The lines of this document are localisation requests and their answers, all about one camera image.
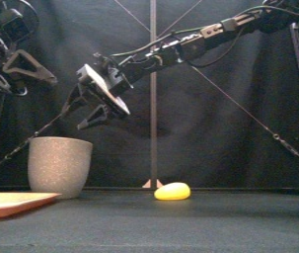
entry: cable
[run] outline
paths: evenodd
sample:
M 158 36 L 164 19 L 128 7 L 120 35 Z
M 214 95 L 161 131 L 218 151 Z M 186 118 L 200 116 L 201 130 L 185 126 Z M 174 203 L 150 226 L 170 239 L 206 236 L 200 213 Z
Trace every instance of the cable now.
M 283 8 L 279 8 L 279 7 L 275 7 L 275 6 L 256 6 L 256 7 L 252 7 L 252 8 L 249 8 L 249 9 L 246 9 L 244 12 L 241 12 L 238 15 L 236 15 L 236 17 L 240 16 L 240 15 L 244 15 L 244 14 L 249 14 L 250 12 L 257 11 L 257 10 L 275 10 L 275 11 L 280 11 L 280 12 L 288 13 L 288 14 L 291 14 L 292 16 L 299 17 L 299 13 L 293 12 L 293 11 L 287 10 L 287 9 L 283 9 Z M 122 57 L 122 56 L 134 55 L 134 54 L 137 54 L 137 53 L 145 51 L 146 49 L 149 49 L 150 47 L 153 47 L 153 46 L 157 45 L 160 42 L 165 41 L 166 39 L 173 38 L 176 35 L 200 32 L 204 28 L 205 28 L 205 27 L 202 27 L 202 28 L 194 28 L 194 29 L 189 29 L 189 30 L 182 30 L 182 31 L 177 31 L 177 32 L 172 32 L 169 35 L 166 35 L 165 37 L 162 37 L 162 38 L 158 39 L 157 41 L 149 43 L 148 45 L 145 45 L 145 46 L 141 47 L 140 49 L 133 50 L 133 51 L 129 51 L 129 52 L 113 54 L 112 57 Z
M 238 33 L 238 35 L 237 35 L 237 37 L 236 37 L 236 39 L 234 39 L 234 41 L 233 41 L 233 43 L 232 43 L 229 49 L 225 51 L 225 53 L 224 53 L 216 60 L 213 60 L 212 62 L 206 63 L 205 65 L 198 65 L 198 64 L 193 63 L 190 60 L 188 60 L 188 61 L 186 61 L 188 64 L 189 64 L 190 66 L 193 66 L 193 67 L 197 67 L 197 68 L 205 68 L 205 67 L 209 67 L 210 65 L 216 64 L 221 59 L 225 58 L 225 56 L 226 56 L 226 55 L 230 53 L 230 51 L 233 50 L 234 46 L 236 46 L 237 43 L 238 43 L 238 40 L 240 40 L 241 35 L 242 35 L 242 33 L 244 33 L 244 30 L 245 30 L 245 28 L 241 28 L 240 33 Z
M 288 13 L 292 16 L 299 17 L 299 13 L 293 12 L 293 11 L 287 10 L 287 9 L 283 9 L 283 8 L 279 8 L 279 7 L 275 7 L 275 6 L 256 6 L 256 7 L 252 7 L 249 9 L 246 9 L 244 12 L 241 12 L 237 16 L 240 16 L 242 14 L 248 14 L 248 13 L 250 13 L 253 11 L 257 11 L 257 10 L 275 10 L 275 11 L 280 11 L 280 12 Z

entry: yellow object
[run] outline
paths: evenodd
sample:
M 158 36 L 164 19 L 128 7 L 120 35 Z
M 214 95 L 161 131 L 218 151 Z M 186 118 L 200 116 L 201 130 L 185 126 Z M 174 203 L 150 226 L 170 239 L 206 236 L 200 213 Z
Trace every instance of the yellow object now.
M 190 187 L 188 184 L 180 182 L 162 186 L 154 192 L 156 198 L 161 201 L 185 200 L 190 197 L 190 195 Z

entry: wooden tray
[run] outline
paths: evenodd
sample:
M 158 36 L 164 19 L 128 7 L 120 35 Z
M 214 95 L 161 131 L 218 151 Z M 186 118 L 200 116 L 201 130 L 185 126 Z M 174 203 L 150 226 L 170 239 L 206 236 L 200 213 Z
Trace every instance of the wooden tray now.
M 0 193 L 0 218 L 54 202 L 57 193 Z

